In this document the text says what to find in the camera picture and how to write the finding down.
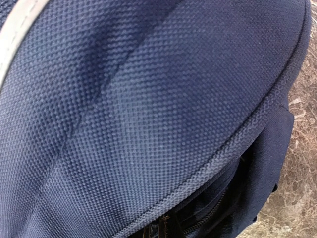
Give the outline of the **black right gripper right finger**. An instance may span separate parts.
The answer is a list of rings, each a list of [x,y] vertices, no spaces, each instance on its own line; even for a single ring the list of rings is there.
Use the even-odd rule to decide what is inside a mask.
[[[178,221],[170,215],[163,215],[158,223],[159,238],[182,238],[183,231]]]

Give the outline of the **navy blue student backpack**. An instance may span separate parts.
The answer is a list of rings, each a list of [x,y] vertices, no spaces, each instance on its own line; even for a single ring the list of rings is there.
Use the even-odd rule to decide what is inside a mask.
[[[0,235],[233,238],[277,190],[308,0],[3,0]]]

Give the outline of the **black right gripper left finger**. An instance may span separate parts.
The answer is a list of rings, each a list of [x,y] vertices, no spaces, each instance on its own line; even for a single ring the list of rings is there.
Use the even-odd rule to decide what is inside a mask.
[[[139,230],[136,233],[136,237],[137,238],[151,238],[152,237],[152,224],[149,223],[148,225],[146,225],[145,227],[143,227],[141,230]]]

